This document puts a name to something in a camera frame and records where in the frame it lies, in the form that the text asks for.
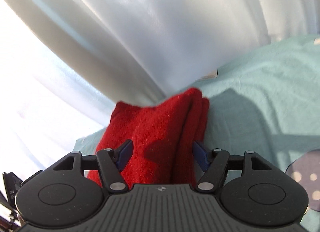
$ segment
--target ribbed gray panel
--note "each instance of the ribbed gray panel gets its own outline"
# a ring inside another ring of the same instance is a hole
[[[90,220],[55,232],[305,232],[300,225],[263,229],[233,220],[212,195],[200,194],[189,185],[135,185],[126,194],[112,195]],[[49,229],[24,226],[21,232]]]

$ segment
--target crosshair logo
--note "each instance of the crosshair logo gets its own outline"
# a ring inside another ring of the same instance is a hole
[[[160,187],[158,187],[157,189],[160,190],[160,191],[165,191],[167,188],[166,188],[166,187],[163,187],[163,186],[160,186]]]

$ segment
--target gray polka dot object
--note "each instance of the gray polka dot object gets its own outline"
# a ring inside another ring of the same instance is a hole
[[[320,150],[301,156],[289,165],[285,173],[304,187],[310,209],[320,211]]]

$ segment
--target folded red fabric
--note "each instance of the folded red fabric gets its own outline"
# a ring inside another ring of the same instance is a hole
[[[133,141],[133,155],[121,175],[134,183],[195,185],[192,142],[203,140],[209,100],[190,88],[155,107],[118,102],[96,152]],[[99,185],[97,171],[88,178]]]

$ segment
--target red towel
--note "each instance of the red towel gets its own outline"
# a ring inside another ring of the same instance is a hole
[[[118,102],[96,151],[133,141],[133,155],[121,175],[134,183],[196,184],[192,142],[203,140],[209,100],[191,88],[155,107]],[[99,185],[97,171],[88,178]]]

